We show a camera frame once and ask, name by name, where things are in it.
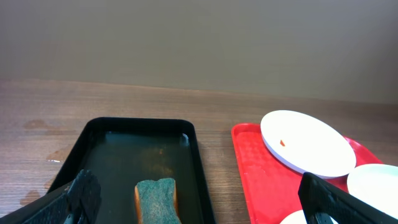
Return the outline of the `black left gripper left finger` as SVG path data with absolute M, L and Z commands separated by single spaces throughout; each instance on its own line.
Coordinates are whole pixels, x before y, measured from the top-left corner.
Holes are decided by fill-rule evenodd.
M 1 224 L 94 224 L 101 206 L 101 187 L 90 170 L 32 203 L 1 218 Z

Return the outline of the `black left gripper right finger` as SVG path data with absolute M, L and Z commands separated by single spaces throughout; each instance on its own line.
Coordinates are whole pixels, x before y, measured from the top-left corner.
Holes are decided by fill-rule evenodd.
M 308 224 L 397 224 L 397 219 L 306 172 L 298 196 Z

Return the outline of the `green and orange sponge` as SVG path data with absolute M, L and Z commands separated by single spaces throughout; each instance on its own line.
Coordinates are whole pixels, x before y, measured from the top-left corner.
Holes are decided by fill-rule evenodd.
M 173 178 L 143 180 L 134 187 L 139 224 L 181 224 Z

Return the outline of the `white plate with red speck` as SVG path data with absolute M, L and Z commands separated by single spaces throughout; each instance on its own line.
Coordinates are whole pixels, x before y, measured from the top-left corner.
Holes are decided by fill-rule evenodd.
M 328 124 L 290 110 L 271 111 L 260 123 L 268 151 L 298 173 L 322 179 L 348 175 L 357 163 L 348 141 Z

